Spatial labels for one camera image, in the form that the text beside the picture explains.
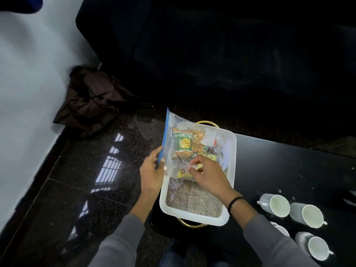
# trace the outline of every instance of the bracelet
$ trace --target bracelet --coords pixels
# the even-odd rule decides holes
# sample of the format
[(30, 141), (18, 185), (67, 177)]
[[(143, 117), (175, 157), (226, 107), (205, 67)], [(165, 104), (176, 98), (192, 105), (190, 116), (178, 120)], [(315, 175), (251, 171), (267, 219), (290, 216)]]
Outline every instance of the bracelet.
[(243, 199), (243, 197), (236, 197), (236, 198), (234, 198), (234, 199), (230, 202), (229, 207), (228, 207), (228, 212), (229, 212), (229, 214), (231, 214), (231, 213), (230, 213), (231, 207), (232, 207), (233, 204), (234, 204), (236, 201), (238, 201), (239, 199)]

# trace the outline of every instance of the black table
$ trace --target black table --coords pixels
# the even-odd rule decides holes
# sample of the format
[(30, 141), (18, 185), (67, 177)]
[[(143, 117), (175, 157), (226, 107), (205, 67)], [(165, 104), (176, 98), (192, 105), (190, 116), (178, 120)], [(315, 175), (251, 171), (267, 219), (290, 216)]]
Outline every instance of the black table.
[[(323, 238), (335, 255), (318, 262), (319, 265), (356, 266), (356, 207), (347, 205), (341, 197), (345, 190), (356, 190), (356, 159), (240, 134), (236, 138), (234, 188), (270, 221), (285, 227), (293, 239), (298, 231)], [(270, 215), (256, 203), (263, 193), (281, 194), (290, 202), (318, 206), (328, 225), (312, 229), (289, 216)], [(176, 217), (164, 214), (157, 200), (150, 224), (157, 233), (169, 238), (211, 246), (234, 258), (258, 261), (232, 217), (222, 227), (189, 229)]]

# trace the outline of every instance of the person's left hand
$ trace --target person's left hand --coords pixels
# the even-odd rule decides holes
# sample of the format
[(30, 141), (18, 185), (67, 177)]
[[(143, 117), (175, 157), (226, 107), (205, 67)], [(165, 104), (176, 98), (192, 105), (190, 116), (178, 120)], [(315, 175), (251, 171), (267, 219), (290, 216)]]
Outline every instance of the person's left hand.
[(156, 162), (158, 159), (156, 156), (162, 150), (163, 146), (159, 146), (153, 150), (151, 154), (145, 158), (142, 166), (140, 167), (141, 174), (141, 192), (158, 195), (163, 184), (164, 173), (164, 159), (158, 165), (156, 169)]

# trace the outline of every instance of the black couch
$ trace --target black couch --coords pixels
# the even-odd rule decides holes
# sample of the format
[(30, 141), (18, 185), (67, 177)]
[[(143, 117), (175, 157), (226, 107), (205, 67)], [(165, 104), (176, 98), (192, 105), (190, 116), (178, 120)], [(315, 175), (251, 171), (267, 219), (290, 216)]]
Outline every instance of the black couch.
[(351, 135), (353, 15), (345, 0), (84, 0), (76, 23), (105, 70), (145, 102)]

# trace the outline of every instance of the burlap fabric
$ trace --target burlap fabric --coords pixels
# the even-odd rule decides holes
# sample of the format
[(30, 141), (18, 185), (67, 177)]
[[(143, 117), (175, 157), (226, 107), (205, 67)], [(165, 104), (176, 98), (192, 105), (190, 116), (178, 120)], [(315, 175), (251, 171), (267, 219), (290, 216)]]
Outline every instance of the burlap fabric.
[(184, 180), (177, 189), (168, 186), (166, 204), (178, 210), (210, 217), (220, 217), (223, 211), (223, 204), (215, 196), (189, 180)]

